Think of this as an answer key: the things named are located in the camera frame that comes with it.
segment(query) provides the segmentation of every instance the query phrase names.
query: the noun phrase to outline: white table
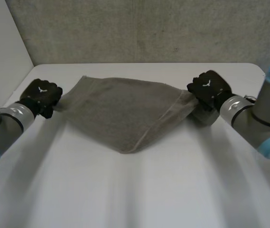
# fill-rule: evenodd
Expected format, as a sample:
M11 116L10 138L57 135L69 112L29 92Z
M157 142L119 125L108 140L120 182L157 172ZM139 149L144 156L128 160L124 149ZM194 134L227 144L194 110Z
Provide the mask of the white table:
M66 64L35 67L35 78L69 91L82 75L127 77L186 89L217 71L240 95L257 95L253 64ZM0 228L270 228L270 160L219 118L185 120L137 154L122 155L66 123L34 124L0 159Z

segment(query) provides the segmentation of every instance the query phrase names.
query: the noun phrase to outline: gray towel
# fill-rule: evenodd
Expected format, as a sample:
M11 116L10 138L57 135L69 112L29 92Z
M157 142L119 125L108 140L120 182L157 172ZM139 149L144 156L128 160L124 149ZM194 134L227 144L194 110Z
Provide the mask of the gray towel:
M157 82L86 76L61 98L55 110L121 153L143 149L193 110L207 125L218 117L216 111L204 111L187 90Z

